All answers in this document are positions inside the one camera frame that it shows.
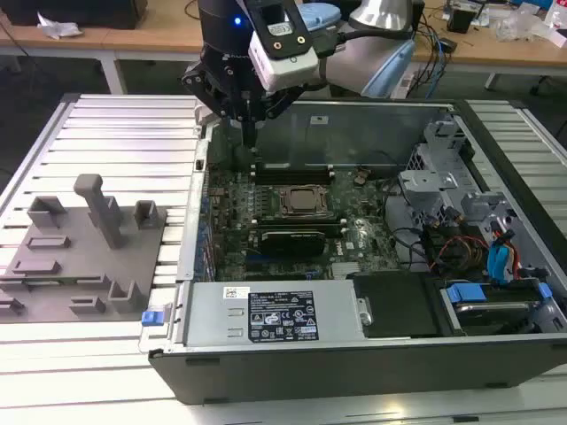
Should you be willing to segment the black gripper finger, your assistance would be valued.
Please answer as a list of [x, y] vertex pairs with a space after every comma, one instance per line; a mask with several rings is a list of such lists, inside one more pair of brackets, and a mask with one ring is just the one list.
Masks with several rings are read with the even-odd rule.
[[211, 112], [228, 122], [235, 121], [242, 144], [250, 146], [251, 121], [234, 60], [201, 59], [187, 69], [182, 83]]
[[257, 141], [258, 128], [266, 120], [273, 120], [285, 112], [304, 93], [306, 86], [300, 85], [282, 89], [262, 97], [253, 95], [248, 104], [248, 145], [254, 146]]

